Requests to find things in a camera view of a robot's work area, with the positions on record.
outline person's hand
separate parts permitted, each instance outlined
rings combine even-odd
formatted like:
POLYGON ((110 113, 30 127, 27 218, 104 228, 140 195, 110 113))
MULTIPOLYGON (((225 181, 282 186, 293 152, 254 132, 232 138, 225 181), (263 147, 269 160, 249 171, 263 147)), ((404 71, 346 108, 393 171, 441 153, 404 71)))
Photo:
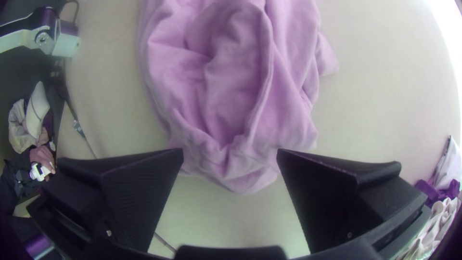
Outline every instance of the person's hand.
POLYGON ((34 149, 30 149, 29 152, 30 163, 37 162, 47 168, 52 174, 55 174, 53 154, 48 150, 46 146, 39 146, 34 149))

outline white device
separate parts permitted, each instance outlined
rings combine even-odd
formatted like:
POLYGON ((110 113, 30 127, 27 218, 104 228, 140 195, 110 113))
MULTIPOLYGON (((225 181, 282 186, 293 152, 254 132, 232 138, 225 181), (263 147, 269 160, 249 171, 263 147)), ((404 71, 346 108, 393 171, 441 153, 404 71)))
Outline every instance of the white device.
POLYGON ((51 171, 48 170, 45 166, 42 166, 41 164, 35 162, 32 163, 32 169, 30 170, 29 175, 31 179, 42 182, 45 179, 45 177, 50 173, 51 171))

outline black sleeve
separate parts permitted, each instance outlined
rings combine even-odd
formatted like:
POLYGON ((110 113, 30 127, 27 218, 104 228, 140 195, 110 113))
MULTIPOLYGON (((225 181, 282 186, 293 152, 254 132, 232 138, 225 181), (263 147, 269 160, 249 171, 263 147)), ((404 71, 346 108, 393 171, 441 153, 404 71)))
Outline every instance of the black sleeve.
POLYGON ((7 215, 12 215, 21 196, 33 187, 30 178, 29 152, 32 147, 18 155, 14 160, 5 160, 5 167, 0 177, 0 207, 7 215))

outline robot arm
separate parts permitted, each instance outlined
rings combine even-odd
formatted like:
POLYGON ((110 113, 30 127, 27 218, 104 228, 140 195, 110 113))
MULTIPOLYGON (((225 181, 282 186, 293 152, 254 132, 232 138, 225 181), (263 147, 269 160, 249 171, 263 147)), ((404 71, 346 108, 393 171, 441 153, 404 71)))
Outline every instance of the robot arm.
POLYGON ((0 26, 0 53, 16 47, 41 49, 45 54, 72 57, 79 47, 76 27, 61 21, 51 7, 0 26))

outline pink cloth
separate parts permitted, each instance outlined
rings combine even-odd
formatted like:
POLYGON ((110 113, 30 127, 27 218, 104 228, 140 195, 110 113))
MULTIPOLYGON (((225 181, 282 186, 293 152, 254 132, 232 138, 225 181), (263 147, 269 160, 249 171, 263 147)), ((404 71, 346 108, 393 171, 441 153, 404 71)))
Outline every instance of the pink cloth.
POLYGON ((278 148, 315 145, 319 77, 338 68, 320 26, 315 0, 141 3, 139 69, 183 174, 251 194, 278 148))

